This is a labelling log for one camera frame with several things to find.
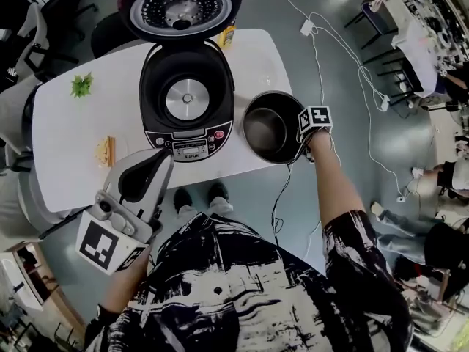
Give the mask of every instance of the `black shorts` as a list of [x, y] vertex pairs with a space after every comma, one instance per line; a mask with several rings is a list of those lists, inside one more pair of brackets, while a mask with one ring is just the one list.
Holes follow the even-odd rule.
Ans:
[[443, 171], [438, 172], [437, 186], [444, 188], [453, 188], [454, 162], [446, 161], [443, 165]]

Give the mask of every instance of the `open rice cooker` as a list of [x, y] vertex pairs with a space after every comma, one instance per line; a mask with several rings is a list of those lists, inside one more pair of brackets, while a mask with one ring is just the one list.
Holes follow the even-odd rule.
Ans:
[[156, 43], [144, 61], [140, 109], [154, 148], [179, 162], [218, 152], [233, 126], [233, 75], [209, 38], [235, 19], [241, 0], [119, 0], [127, 26]]

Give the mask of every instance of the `rice cooker control panel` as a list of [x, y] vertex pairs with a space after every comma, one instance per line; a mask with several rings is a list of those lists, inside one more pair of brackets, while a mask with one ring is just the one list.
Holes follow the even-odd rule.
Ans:
[[155, 149], [166, 147], [178, 162], [201, 161], [218, 152], [228, 140], [233, 122], [190, 132], [145, 132]]

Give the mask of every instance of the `green plant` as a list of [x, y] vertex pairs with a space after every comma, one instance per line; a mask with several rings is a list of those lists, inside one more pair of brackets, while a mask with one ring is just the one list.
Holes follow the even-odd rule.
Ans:
[[75, 79], [72, 81], [72, 94], [74, 98], [82, 98], [85, 95], [91, 94], [89, 88], [93, 83], [93, 77], [91, 73], [88, 73], [83, 78], [81, 76], [75, 76]]

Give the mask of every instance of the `black cooking pot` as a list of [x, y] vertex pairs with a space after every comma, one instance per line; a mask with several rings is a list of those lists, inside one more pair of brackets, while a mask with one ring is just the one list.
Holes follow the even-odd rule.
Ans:
[[262, 159], [275, 164], [292, 161], [299, 148], [298, 100], [281, 91], [257, 95], [245, 110], [243, 134], [249, 147]]

